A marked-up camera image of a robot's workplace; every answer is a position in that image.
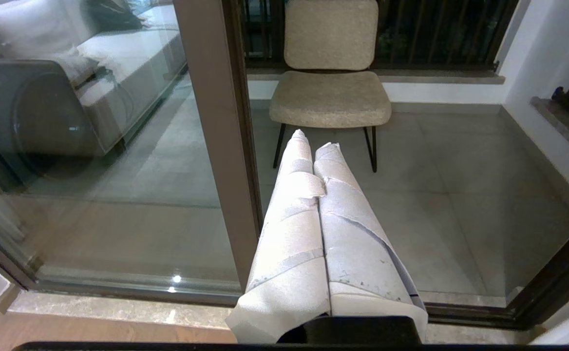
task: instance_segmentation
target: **sliding glass door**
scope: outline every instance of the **sliding glass door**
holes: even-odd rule
[[[0,262],[20,284],[235,302],[260,216],[238,26],[226,1],[0,0]]]

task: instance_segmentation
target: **metal railing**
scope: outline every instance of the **metal railing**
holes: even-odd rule
[[[285,68],[287,0],[242,3],[247,67]],[[481,70],[494,58],[518,0],[378,0],[372,69]]]

